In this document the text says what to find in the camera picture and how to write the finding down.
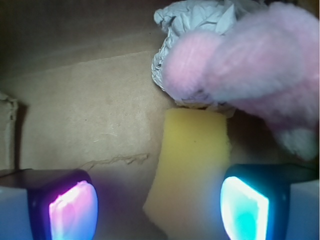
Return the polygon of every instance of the pink plush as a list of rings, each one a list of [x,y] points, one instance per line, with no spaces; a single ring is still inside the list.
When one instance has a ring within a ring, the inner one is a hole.
[[[163,63],[163,87],[174,99],[203,92],[263,118],[280,145],[308,161],[319,153],[319,50],[319,20],[273,3],[225,36],[185,34]]]

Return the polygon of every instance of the purple light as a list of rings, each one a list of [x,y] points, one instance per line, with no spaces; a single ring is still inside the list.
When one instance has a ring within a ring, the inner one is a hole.
[[[89,240],[98,218],[98,197],[87,181],[78,182],[49,205],[52,240]]]

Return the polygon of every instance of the yellow sponge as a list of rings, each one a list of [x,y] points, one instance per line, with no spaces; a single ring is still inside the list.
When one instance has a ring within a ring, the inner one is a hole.
[[[224,115],[167,110],[159,163],[143,210],[170,239],[228,239],[220,188],[230,164],[229,146]]]

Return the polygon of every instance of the crumpled gray paper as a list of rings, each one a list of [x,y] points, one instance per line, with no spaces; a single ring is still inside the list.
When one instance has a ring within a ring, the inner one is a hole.
[[[155,54],[152,65],[152,79],[164,91],[162,86],[162,63],[170,49],[181,35],[195,29],[225,34],[245,14],[252,13],[266,5],[262,0],[185,0],[172,3],[154,13],[154,21],[167,34],[159,52]],[[190,99],[175,99],[178,106],[189,108],[207,108],[232,117],[235,108],[224,103],[212,102],[209,96],[193,96]]]

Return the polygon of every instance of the cyan light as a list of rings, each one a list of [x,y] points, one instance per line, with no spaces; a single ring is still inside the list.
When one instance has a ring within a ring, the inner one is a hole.
[[[90,240],[98,219],[95,188],[81,181],[49,205],[52,240]]]
[[[224,229],[231,240],[266,239],[269,199],[238,177],[224,180],[220,208]]]

